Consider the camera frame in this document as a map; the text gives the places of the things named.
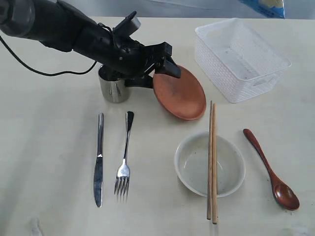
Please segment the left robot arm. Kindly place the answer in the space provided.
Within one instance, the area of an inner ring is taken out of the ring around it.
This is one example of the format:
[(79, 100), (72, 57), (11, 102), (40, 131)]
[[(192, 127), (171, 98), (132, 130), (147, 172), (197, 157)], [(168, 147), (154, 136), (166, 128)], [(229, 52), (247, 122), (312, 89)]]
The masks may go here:
[(131, 35), (139, 28), (136, 12), (110, 28), (62, 0), (0, 3), (0, 29), (4, 34), (88, 57), (101, 64), (98, 74), (105, 81), (121, 80), (126, 86), (152, 88), (151, 72), (180, 78), (172, 46), (166, 42), (146, 46), (133, 40)]

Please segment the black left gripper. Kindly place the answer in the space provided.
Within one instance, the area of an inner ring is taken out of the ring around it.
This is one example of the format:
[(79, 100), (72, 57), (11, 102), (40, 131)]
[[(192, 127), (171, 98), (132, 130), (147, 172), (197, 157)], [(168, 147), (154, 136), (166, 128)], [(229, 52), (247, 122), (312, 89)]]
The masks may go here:
[(98, 40), (99, 62), (119, 72), (128, 88), (153, 89), (149, 75), (164, 74), (181, 77), (181, 69), (172, 59), (172, 46), (167, 42), (143, 45), (130, 37), (111, 36)]

